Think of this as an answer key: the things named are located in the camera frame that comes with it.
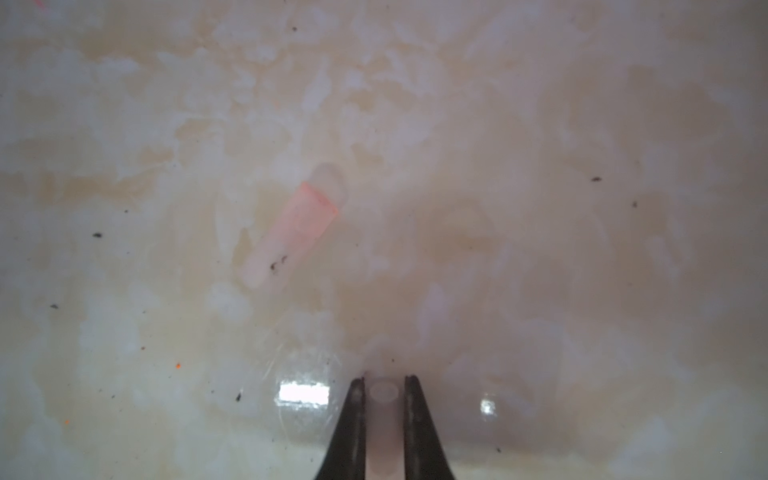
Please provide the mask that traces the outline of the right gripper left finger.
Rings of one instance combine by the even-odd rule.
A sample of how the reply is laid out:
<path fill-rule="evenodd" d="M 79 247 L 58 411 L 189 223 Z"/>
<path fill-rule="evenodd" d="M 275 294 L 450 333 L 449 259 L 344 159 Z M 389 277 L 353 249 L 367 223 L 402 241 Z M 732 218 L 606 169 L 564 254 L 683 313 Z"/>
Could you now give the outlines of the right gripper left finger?
<path fill-rule="evenodd" d="M 364 480 L 366 475 L 366 388 L 355 378 L 348 388 L 340 415 L 316 480 Z"/>

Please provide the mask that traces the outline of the clear pen cap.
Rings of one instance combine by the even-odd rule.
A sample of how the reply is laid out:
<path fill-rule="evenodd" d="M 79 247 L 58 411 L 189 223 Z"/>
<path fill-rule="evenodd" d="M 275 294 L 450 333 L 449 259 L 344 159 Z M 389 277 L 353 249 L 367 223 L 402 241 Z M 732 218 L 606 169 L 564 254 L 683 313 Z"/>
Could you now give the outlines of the clear pen cap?
<path fill-rule="evenodd" d="M 366 384 L 366 478 L 404 479 L 404 392 L 400 380 Z"/>

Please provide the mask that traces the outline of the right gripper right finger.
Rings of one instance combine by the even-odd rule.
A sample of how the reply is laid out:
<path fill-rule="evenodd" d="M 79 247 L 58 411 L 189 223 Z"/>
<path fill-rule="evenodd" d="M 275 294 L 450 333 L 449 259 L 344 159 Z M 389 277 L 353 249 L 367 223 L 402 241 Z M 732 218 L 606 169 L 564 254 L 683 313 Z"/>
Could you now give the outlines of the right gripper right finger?
<path fill-rule="evenodd" d="M 416 375 L 404 379 L 404 476 L 406 480 L 454 480 L 426 397 Z"/>

